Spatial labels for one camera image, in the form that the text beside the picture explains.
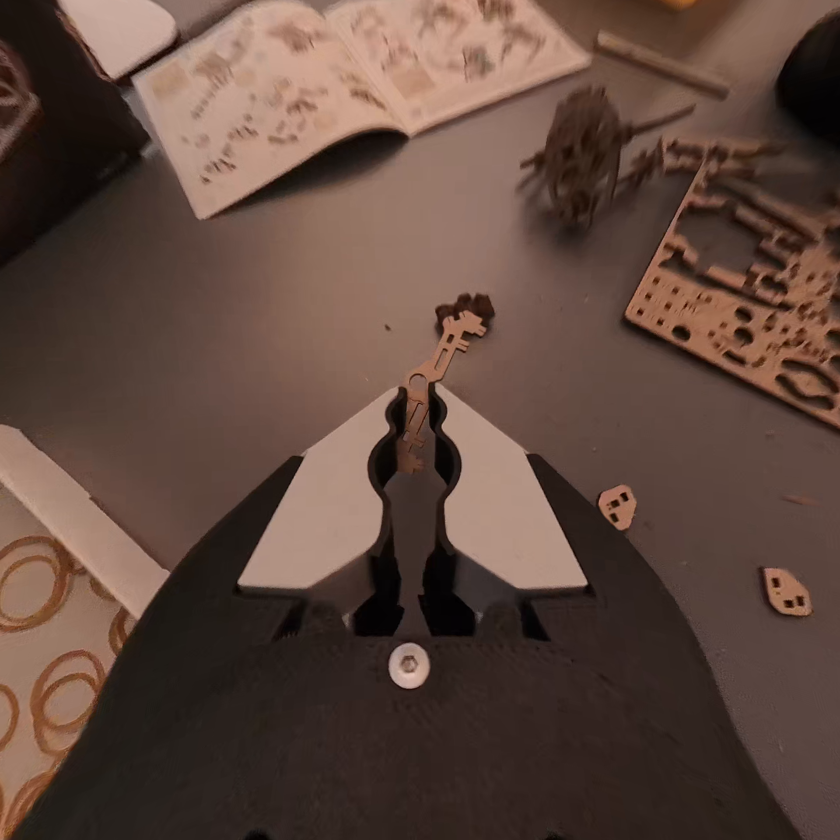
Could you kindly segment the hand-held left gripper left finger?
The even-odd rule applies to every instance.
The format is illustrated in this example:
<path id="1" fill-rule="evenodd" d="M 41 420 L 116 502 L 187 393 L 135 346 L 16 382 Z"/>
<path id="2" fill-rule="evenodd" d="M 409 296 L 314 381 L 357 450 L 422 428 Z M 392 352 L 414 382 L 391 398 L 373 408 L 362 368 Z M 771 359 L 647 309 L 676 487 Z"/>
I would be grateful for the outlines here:
<path id="1" fill-rule="evenodd" d="M 326 603 L 356 634 L 394 634 L 401 575 L 392 504 L 401 389 L 392 388 L 300 458 L 238 578 L 247 595 Z"/>

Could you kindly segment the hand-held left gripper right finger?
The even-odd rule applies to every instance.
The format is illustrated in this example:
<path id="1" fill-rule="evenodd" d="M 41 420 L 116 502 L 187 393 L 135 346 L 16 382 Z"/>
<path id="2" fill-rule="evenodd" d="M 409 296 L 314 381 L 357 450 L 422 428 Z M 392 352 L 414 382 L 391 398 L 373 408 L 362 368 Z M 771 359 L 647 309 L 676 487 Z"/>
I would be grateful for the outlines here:
<path id="1" fill-rule="evenodd" d="M 471 636 L 497 605 L 586 593 L 589 582 L 529 453 L 437 385 L 429 428 L 443 482 L 429 555 L 429 631 Z"/>

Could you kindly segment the small pentagon wooden piece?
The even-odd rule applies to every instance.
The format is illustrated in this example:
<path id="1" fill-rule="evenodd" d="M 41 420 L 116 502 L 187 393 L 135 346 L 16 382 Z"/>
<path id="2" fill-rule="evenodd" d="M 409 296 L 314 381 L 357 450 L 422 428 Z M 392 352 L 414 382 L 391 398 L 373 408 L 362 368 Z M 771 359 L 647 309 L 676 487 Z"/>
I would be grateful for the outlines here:
<path id="1" fill-rule="evenodd" d="M 596 506 L 616 530 L 626 531 L 634 522 L 637 499 L 628 485 L 618 485 L 601 492 Z"/>
<path id="2" fill-rule="evenodd" d="M 813 614 L 810 592 L 793 573 L 782 568 L 762 567 L 760 574 L 766 602 L 778 614 L 807 617 Z"/>

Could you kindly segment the wooden strip part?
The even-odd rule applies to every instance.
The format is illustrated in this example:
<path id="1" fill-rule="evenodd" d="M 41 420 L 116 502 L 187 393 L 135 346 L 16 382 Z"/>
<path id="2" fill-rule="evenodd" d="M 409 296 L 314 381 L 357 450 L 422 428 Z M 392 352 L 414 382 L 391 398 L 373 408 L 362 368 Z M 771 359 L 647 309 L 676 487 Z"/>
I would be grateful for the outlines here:
<path id="1" fill-rule="evenodd" d="M 396 469 L 411 475 L 424 468 L 424 426 L 430 409 L 431 386 L 442 381 L 457 352 L 466 352 L 470 338 L 487 332 L 485 319 L 464 309 L 443 319 L 442 334 L 431 357 L 406 374 L 406 414 L 403 431 L 396 443 Z"/>

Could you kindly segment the wooden laser-cut parts sheet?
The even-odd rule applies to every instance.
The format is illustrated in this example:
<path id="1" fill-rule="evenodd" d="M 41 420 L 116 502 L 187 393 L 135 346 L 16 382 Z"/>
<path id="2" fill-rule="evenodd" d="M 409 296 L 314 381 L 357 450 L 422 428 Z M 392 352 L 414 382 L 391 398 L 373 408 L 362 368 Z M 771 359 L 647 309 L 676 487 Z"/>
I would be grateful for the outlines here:
<path id="1" fill-rule="evenodd" d="M 692 215 L 758 240 L 742 270 L 707 261 Z M 765 191 L 746 168 L 707 157 L 624 311 L 624 321 L 765 395 L 839 428 L 836 213 Z"/>

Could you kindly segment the dark wooden gear model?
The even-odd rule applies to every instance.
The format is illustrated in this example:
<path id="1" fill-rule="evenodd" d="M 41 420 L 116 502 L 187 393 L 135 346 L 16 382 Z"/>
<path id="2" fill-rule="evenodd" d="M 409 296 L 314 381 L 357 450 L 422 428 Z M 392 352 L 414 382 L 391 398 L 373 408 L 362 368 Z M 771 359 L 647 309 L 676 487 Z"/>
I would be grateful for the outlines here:
<path id="1" fill-rule="evenodd" d="M 520 184 L 537 179 L 560 224 L 584 231 L 620 189 L 636 190 L 663 169 L 661 143 L 638 153 L 622 171 L 625 148 L 640 135 L 689 117 L 696 107 L 691 103 L 655 119 L 625 121 L 603 87 L 579 87 L 558 103 L 543 147 L 520 162 L 526 173 Z"/>

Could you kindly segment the small dark wooden assembly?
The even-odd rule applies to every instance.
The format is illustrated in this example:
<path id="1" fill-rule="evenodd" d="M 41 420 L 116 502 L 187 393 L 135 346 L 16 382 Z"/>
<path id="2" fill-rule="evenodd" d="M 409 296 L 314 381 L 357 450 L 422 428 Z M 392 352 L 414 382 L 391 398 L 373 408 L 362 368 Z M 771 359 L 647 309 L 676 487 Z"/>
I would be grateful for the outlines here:
<path id="1" fill-rule="evenodd" d="M 490 326 L 491 321 L 496 315 L 490 297 L 484 293 L 477 293 L 475 295 L 462 293 L 454 302 L 442 303 L 434 311 L 439 331 L 444 330 L 446 319 L 457 319 L 462 312 L 471 312 L 476 315 L 485 328 Z"/>

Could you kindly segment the white cardboard box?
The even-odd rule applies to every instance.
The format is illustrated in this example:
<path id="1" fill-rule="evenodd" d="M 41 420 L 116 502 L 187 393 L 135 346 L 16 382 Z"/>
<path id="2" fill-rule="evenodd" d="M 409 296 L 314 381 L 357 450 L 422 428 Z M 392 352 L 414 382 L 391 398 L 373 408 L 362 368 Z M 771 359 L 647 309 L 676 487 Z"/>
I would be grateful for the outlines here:
<path id="1" fill-rule="evenodd" d="M 14 427 L 1 428 L 1 551 L 29 535 L 57 540 L 135 624 L 167 580 L 88 491 Z"/>

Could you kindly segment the pile of rubber bands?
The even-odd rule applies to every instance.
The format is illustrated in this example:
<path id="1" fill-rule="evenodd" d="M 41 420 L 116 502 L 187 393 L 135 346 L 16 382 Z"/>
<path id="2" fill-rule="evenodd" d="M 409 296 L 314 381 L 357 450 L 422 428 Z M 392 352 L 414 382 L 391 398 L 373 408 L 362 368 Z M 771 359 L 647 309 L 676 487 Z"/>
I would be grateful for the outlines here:
<path id="1" fill-rule="evenodd" d="M 26 535 L 2 547 L 2 838 L 78 740 L 134 624 L 54 538 Z"/>

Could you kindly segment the dark brown box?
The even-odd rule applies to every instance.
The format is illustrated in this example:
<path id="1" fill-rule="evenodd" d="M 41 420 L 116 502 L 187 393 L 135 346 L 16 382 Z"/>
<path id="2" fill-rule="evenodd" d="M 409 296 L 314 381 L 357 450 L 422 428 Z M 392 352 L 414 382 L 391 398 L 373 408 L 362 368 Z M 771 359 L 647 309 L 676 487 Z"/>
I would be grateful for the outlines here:
<path id="1" fill-rule="evenodd" d="M 1 265 L 149 139 L 57 2 L 1 2 Z"/>

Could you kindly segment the instruction booklet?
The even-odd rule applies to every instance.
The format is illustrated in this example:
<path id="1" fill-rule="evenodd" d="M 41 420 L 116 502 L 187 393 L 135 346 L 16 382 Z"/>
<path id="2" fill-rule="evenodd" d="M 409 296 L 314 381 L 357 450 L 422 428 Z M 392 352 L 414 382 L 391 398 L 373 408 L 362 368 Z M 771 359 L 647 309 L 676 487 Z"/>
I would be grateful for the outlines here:
<path id="1" fill-rule="evenodd" d="M 342 141 L 412 138 L 591 63 L 534 2 L 253 2 L 133 84 L 204 220 Z"/>

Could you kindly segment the pale wooden stick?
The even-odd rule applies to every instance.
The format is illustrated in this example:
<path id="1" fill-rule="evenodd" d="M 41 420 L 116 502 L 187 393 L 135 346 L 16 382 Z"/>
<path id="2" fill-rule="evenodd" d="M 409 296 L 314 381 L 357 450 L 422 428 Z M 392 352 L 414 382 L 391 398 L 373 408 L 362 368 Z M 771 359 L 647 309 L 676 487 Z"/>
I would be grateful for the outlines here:
<path id="1" fill-rule="evenodd" d="M 597 33 L 593 46 L 596 51 L 605 56 L 621 60 L 711 98 L 722 101 L 730 95 L 729 84 L 709 71 L 666 57 L 653 49 L 638 45 L 603 29 Z"/>

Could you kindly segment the black rounded object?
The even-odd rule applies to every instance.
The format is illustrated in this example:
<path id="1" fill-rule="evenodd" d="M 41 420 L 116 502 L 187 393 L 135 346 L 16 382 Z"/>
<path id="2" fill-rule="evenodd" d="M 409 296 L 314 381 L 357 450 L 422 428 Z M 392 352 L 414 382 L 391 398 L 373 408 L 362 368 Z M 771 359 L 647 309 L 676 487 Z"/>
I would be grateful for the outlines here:
<path id="1" fill-rule="evenodd" d="M 805 131 L 839 146 L 839 10 L 795 45 L 775 82 L 779 106 Z"/>

